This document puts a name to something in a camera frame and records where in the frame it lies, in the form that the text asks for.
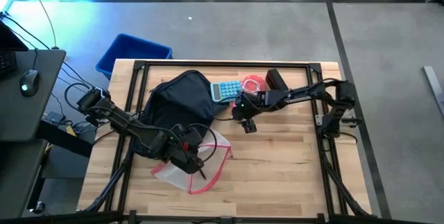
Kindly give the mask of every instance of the red object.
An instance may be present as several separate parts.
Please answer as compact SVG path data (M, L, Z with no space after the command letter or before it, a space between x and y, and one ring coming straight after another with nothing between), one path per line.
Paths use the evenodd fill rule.
M249 75L242 81L242 88L249 93L257 93L266 90L266 82L258 75Z

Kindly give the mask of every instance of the metal bracket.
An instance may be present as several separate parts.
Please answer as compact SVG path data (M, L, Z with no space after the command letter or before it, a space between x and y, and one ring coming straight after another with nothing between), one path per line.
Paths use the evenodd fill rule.
M357 118L355 110L348 110L341 119L341 126L356 128L362 122L361 118Z
M322 126L322 117L323 117L323 115L317 114L314 117L316 118L316 125L317 126Z
M320 63L309 63L310 69L315 71L316 73L322 73L322 68Z
M133 70L137 71L138 69L141 69L145 65L146 61L144 60L136 60L134 61Z

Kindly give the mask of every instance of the calculator display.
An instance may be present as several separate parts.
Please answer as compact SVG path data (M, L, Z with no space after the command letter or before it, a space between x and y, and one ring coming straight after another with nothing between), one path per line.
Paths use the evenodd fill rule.
M219 85L213 84L213 92L214 92L214 99L221 100L221 93L219 91Z

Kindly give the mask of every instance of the computer mouse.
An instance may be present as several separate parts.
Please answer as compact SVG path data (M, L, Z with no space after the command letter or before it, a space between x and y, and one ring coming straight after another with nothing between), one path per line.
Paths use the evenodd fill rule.
M22 96L34 96L39 90L39 71L31 69L20 78L20 92Z

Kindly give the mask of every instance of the black fabric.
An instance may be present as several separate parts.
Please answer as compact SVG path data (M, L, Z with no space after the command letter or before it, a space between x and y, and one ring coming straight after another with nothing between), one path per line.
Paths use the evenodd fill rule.
M213 105L208 79L199 71L189 70L153 89L141 121L146 125L167 129L178 123L184 127L191 123L209 127L214 119L211 111L217 115L228 106L227 103ZM196 129L201 137L205 136L206 129ZM144 149L139 142L133 145L136 145L133 147L136 150Z

